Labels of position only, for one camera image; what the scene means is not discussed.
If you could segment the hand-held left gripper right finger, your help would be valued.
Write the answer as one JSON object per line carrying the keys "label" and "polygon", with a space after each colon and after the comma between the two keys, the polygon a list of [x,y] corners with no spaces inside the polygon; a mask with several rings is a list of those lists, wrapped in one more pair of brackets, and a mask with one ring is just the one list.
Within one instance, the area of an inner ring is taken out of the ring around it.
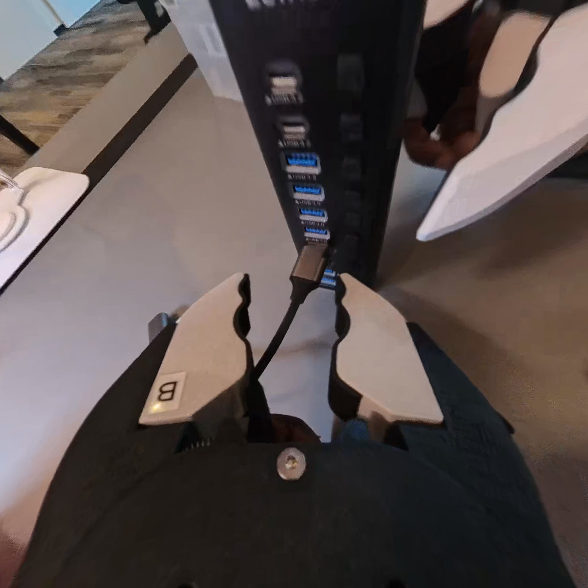
{"label": "hand-held left gripper right finger", "polygon": [[338,424],[364,422],[379,442],[400,423],[441,426],[442,409],[404,316],[350,274],[337,277],[335,303],[327,397]]}

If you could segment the tall black usb hub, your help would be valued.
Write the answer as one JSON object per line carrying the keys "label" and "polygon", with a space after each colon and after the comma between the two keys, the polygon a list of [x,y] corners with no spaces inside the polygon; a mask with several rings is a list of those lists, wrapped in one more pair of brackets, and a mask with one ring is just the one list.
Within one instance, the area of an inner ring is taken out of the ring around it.
{"label": "tall black usb hub", "polygon": [[211,1],[296,249],[375,281],[425,1]]}

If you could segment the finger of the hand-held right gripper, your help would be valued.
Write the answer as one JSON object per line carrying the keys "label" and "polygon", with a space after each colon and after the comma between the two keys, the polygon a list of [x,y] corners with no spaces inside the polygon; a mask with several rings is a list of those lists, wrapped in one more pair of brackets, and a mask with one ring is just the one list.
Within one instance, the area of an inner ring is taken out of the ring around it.
{"label": "finger of the hand-held right gripper", "polygon": [[587,177],[587,5],[502,6],[502,18],[529,11],[552,21],[480,143],[445,171],[421,242],[481,220],[553,172]]}
{"label": "finger of the hand-held right gripper", "polygon": [[475,130],[485,134],[511,99],[526,63],[552,22],[550,15],[510,11],[501,20],[479,77]]}

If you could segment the person's left hand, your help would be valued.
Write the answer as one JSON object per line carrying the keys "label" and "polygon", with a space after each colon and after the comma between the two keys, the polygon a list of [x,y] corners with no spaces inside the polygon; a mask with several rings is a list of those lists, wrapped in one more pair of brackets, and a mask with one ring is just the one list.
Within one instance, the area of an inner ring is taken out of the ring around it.
{"label": "person's left hand", "polygon": [[302,419],[283,414],[271,414],[275,443],[320,445],[321,440],[313,429]]}

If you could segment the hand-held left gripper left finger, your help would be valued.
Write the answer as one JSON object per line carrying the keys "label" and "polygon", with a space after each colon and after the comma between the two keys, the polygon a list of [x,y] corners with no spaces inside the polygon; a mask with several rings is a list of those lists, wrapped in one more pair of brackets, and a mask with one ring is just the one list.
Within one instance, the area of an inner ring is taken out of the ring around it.
{"label": "hand-held left gripper left finger", "polygon": [[253,368],[247,340],[251,283],[235,273],[192,304],[177,321],[138,423],[191,423],[213,439],[246,416]]}

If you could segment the person's right hand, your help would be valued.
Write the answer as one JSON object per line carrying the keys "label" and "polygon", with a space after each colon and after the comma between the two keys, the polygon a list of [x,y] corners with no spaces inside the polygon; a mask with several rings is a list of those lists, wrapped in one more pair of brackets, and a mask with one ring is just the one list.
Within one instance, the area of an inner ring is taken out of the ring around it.
{"label": "person's right hand", "polygon": [[432,132],[426,131],[423,126],[426,104],[417,85],[416,57],[408,109],[403,123],[403,142],[409,158],[419,165],[450,171],[481,141],[481,134],[474,127],[479,77],[500,24],[503,6],[501,1],[473,2],[468,37],[469,52],[458,97]]}

